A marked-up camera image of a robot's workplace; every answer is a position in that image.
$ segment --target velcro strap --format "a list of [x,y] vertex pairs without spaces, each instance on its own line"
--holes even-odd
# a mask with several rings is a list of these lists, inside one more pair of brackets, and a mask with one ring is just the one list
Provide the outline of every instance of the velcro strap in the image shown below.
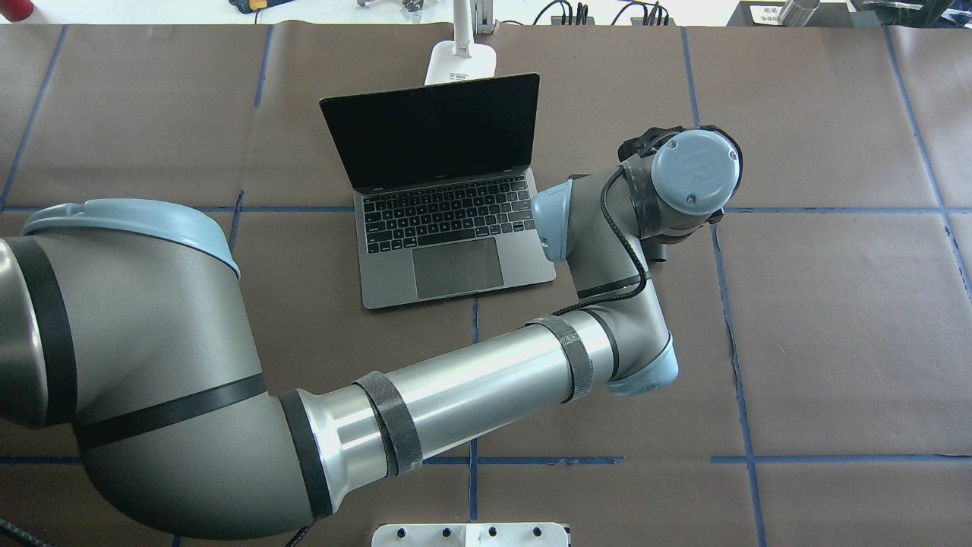
[[584,342],[570,323],[556,315],[544,315],[527,324],[540,325],[553,333],[557,337],[557,341],[560,342],[564,354],[567,355],[567,364],[571,366],[573,393],[561,402],[570,403],[574,399],[579,399],[590,393],[594,386],[594,363],[587,355]]
[[418,469],[422,465],[422,443],[399,389],[380,372],[368,373],[355,383],[364,390],[378,418],[389,476]]

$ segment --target laptop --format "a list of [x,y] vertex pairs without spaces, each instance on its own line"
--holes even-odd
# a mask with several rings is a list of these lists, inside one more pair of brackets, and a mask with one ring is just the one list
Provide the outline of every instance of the laptop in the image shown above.
[[530,210],[538,74],[321,99],[369,310],[551,281]]

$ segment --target label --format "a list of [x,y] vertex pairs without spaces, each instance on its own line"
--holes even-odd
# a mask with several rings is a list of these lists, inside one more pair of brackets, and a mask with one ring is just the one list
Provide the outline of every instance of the label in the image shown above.
[[752,22],[756,24],[782,26],[783,23],[780,22],[780,11],[780,6],[749,6]]

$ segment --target white plastic part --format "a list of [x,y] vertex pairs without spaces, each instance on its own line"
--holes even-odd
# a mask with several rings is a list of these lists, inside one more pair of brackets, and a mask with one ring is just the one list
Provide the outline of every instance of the white plastic part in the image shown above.
[[384,525],[371,547],[570,547],[569,529],[557,523]]
[[455,40],[435,44],[426,72],[426,83],[446,84],[492,78],[496,75],[496,50],[472,41],[470,0],[453,2]]

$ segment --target laptop screen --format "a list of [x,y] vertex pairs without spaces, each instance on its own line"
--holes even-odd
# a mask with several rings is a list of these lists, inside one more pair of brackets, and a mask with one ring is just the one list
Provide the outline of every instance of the laptop screen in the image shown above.
[[337,153],[359,191],[528,165],[539,75],[321,99]]

